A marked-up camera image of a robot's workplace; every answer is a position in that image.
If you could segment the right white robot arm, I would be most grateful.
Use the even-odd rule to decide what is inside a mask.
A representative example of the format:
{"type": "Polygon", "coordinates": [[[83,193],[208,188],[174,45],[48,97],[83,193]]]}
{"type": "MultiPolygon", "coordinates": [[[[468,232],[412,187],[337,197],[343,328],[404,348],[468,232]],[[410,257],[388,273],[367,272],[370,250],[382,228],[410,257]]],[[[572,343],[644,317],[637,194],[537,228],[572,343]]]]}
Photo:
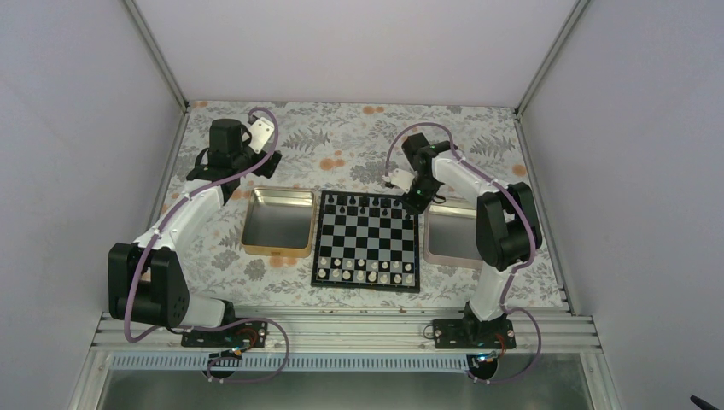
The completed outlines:
{"type": "Polygon", "coordinates": [[[437,347],[492,348],[510,343],[512,324],[505,296],[512,285],[511,265],[528,263],[541,245],[534,196],[525,183],[502,185],[460,155],[454,144],[430,143],[422,133],[402,144],[411,172],[400,171],[400,200],[412,214],[423,213],[443,185],[454,188],[476,210],[475,245],[490,267],[481,273],[462,319],[436,320],[437,347]]]}

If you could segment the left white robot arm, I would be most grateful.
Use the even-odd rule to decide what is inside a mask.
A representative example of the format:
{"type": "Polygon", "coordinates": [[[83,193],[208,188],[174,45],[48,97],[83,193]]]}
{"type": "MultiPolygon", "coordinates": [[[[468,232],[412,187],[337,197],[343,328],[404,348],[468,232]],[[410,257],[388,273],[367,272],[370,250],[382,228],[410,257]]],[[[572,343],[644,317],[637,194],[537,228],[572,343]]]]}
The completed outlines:
{"type": "Polygon", "coordinates": [[[132,322],[167,328],[203,328],[215,345],[231,343],[237,322],[231,303],[191,293],[181,256],[198,231],[231,199],[249,174],[270,178],[281,161],[277,124],[270,115],[246,122],[213,120],[209,141],[195,158],[173,205],[131,243],[108,252],[108,310],[132,322]]]}

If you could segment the floral table mat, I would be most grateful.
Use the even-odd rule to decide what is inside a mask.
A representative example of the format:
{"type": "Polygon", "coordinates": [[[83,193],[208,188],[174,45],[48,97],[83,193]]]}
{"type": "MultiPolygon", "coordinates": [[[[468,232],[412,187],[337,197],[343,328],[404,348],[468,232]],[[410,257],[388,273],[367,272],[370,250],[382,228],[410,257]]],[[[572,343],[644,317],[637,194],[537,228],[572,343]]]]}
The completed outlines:
{"type": "Polygon", "coordinates": [[[382,193],[385,161],[405,167],[397,134],[411,126],[431,142],[453,138],[458,151],[504,183],[527,169],[509,108],[270,102],[283,158],[271,179],[247,176],[182,257],[194,293],[237,306],[316,308],[460,308],[472,296],[482,263],[472,269],[423,263],[421,289],[394,293],[311,286],[312,261],[248,255],[242,225],[257,187],[382,193]]]}

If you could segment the pink metal tin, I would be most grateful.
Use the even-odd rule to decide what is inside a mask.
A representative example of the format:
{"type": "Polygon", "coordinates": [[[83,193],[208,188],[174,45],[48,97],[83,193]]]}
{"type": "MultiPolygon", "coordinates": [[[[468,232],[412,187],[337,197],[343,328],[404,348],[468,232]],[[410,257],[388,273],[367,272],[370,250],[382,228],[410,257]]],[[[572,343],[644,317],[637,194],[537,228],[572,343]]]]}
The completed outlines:
{"type": "Polygon", "coordinates": [[[476,211],[465,200],[432,203],[425,215],[423,258],[431,264],[480,269],[476,247],[476,211]]]}

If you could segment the gold metal tin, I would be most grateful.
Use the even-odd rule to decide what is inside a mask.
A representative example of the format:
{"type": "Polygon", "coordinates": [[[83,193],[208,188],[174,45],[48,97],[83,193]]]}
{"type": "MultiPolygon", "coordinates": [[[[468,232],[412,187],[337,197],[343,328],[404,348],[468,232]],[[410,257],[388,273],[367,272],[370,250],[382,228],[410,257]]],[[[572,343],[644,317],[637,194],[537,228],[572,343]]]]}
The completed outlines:
{"type": "Polygon", "coordinates": [[[249,255],[308,257],[316,212],[312,190],[255,188],[249,198],[240,243],[249,255]]]}

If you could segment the black white chessboard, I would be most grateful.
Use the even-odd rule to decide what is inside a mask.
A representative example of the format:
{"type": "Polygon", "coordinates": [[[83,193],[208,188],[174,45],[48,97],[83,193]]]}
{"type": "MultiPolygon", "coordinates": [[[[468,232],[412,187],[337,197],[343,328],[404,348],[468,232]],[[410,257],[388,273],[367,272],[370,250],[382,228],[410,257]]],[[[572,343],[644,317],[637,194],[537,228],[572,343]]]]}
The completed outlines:
{"type": "Polygon", "coordinates": [[[324,190],[312,258],[311,285],[415,293],[420,291],[420,233],[418,217],[409,214],[400,199],[392,195],[324,190]],[[328,204],[328,195],[334,202],[328,204]],[[356,196],[358,204],[348,204],[356,196]],[[367,215],[362,216],[359,199],[369,198],[367,215]],[[379,206],[372,199],[379,198],[379,206]],[[326,214],[325,207],[335,207],[326,214]],[[346,209],[338,214],[339,207],[346,209]],[[318,277],[318,270],[327,272],[318,277]],[[411,285],[405,275],[413,275],[411,285]]]}

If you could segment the left frame post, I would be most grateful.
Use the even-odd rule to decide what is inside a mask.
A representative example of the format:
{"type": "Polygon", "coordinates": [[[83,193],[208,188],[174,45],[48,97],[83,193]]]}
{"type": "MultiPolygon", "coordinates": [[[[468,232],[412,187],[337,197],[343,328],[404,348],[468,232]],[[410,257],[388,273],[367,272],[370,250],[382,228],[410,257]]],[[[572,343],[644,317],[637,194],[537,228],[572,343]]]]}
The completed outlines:
{"type": "Polygon", "coordinates": [[[159,70],[162,79],[164,80],[166,87],[171,92],[173,100],[181,108],[182,111],[186,111],[188,108],[188,101],[184,97],[184,93],[172,73],[172,70],[163,56],[161,47],[155,39],[154,34],[150,29],[149,23],[143,16],[143,12],[134,0],[121,0],[120,1],[126,8],[131,22],[140,34],[142,41],[151,55],[151,58],[159,70]]]}

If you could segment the frame post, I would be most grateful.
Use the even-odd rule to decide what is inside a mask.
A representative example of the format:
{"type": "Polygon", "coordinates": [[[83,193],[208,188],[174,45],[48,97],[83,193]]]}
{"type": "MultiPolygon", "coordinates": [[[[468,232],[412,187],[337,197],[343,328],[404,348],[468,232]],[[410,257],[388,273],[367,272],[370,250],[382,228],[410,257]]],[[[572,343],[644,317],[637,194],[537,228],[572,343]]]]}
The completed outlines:
{"type": "Polygon", "coordinates": [[[541,64],[538,66],[534,77],[531,79],[523,96],[515,109],[516,117],[520,120],[528,106],[534,99],[536,92],[539,90],[548,72],[558,58],[562,48],[565,46],[571,33],[575,30],[578,21],[586,12],[590,0],[576,0],[573,7],[565,18],[562,26],[558,30],[556,37],[553,39],[551,46],[546,52],[541,64]]]}
{"type": "Polygon", "coordinates": [[[161,47],[155,39],[154,34],[150,29],[149,23],[143,16],[143,12],[134,0],[121,0],[120,1],[126,8],[131,22],[140,34],[142,41],[151,55],[151,58],[159,70],[162,79],[164,80],[166,87],[171,92],[173,100],[181,108],[182,111],[186,111],[188,108],[188,101],[184,97],[184,93],[172,73],[172,70],[163,56],[161,47]]]}

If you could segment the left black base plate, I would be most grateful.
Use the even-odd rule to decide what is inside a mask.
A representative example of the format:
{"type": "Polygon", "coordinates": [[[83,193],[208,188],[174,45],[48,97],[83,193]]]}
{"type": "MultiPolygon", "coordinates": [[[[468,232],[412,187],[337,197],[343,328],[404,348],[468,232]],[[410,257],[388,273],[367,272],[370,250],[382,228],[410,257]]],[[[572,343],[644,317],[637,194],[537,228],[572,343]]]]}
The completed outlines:
{"type": "Polygon", "coordinates": [[[189,331],[182,335],[185,348],[249,349],[264,348],[268,324],[263,321],[243,319],[240,325],[224,331],[189,331]]]}

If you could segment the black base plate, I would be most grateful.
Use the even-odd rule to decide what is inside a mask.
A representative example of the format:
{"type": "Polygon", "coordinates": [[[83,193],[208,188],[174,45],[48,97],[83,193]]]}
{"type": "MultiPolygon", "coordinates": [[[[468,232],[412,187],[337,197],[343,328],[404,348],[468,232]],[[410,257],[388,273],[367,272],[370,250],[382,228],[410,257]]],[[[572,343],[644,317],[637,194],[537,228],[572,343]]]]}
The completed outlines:
{"type": "Polygon", "coordinates": [[[189,331],[182,335],[185,348],[249,349],[264,348],[268,324],[263,321],[243,319],[240,325],[224,331],[189,331]]]}
{"type": "Polygon", "coordinates": [[[489,321],[435,319],[431,328],[437,349],[514,349],[517,346],[512,322],[505,315],[489,321]]]}

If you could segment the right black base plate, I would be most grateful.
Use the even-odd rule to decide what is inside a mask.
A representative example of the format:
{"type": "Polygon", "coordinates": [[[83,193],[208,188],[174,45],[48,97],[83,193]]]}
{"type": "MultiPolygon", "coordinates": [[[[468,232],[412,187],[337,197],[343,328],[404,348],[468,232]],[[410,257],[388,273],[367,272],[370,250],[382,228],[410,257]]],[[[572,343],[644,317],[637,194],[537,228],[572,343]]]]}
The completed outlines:
{"type": "Polygon", "coordinates": [[[517,346],[512,322],[505,315],[489,321],[435,319],[431,328],[437,349],[514,349],[517,346]]]}

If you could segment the right frame post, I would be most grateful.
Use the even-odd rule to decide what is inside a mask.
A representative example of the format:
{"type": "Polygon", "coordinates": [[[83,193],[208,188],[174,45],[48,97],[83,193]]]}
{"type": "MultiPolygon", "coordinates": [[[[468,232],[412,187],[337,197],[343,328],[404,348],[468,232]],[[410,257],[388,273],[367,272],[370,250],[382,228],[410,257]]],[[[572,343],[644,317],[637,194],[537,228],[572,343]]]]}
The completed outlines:
{"type": "Polygon", "coordinates": [[[539,90],[548,72],[558,58],[562,48],[565,46],[571,33],[575,30],[578,21],[586,12],[590,0],[576,0],[573,7],[565,18],[562,26],[558,30],[556,37],[553,39],[551,46],[546,52],[541,64],[538,66],[534,77],[531,79],[523,96],[515,109],[516,117],[520,120],[528,106],[534,99],[536,92],[539,90]]]}

